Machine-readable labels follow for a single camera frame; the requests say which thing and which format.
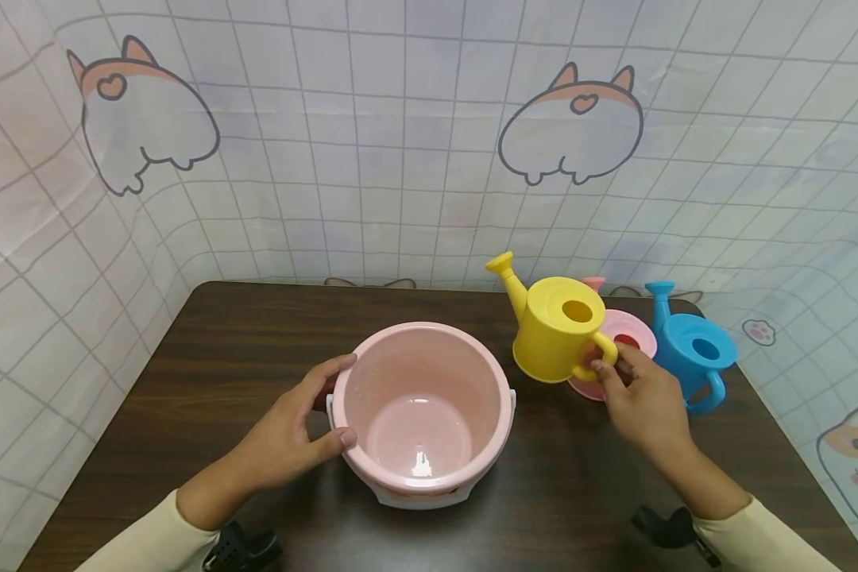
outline person's left hand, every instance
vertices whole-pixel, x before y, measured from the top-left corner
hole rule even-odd
[[[178,512],[200,530],[218,530],[254,493],[290,482],[303,472],[356,445],[356,432],[335,428],[312,442],[305,418],[355,354],[319,363],[284,393],[232,451],[178,489]]]
[[[356,445],[356,432],[335,428],[312,442],[305,420],[323,390],[337,374],[356,362],[356,354],[333,357],[317,364],[296,387],[284,393],[249,431],[230,456],[241,459],[249,486],[256,490],[278,487]]]

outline grid-patterned backdrop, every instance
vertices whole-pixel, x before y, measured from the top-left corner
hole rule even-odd
[[[65,52],[127,36],[219,145],[118,196]],[[644,132],[614,173],[529,187],[497,138],[567,61],[632,65]],[[706,291],[858,536],[817,453],[858,408],[858,0],[0,0],[0,570],[196,285],[491,290],[506,249],[524,279]]]

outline pink watering can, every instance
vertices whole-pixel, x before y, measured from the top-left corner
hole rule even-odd
[[[582,282],[597,292],[605,279],[599,276],[582,278]],[[636,318],[633,314],[623,311],[608,309],[604,312],[604,323],[600,327],[604,336],[613,339],[614,342],[625,343],[628,346],[639,348],[642,353],[650,358],[655,357],[658,351],[658,342],[644,321]],[[604,387],[591,381],[582,381],[578,378],[569,378],[569,386],[579,396],[592,401],[604,401]]]

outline cream sleeve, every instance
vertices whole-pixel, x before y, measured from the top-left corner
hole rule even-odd
[[[839,572],[801,536],[753,499],[726,520],[693,518],[696,532],[736,572]]]
[[[165,497],[146,516],[99,548],[78,572],[196,572],[216,542],[217,531],[194,528]]]

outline dark wooden table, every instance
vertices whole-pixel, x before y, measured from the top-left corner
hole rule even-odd
[[[650,300],[606,305],[651,319]],[[671,310],[698,313],[682,301]],[[73,570],[228,451],[316,362],[412,320],[459,327],[502,364],[518,409],[499,462],[465,504],[433,512],[382,507],[342,460],[329,462],[242,509],[242,523],[282,538],[274,570],[708,570],[692,549],[648,546],[629,523],[640,504],[669,514],[680,500],[602,404],[520,372],[506,295],[229,283],[194,290],[21,570]],[[835,565],[858,571],[857,541],[744,375],[724,379],[728,399],[693,421],[699,446]],[[326,416],[310,425],[325,431]]]

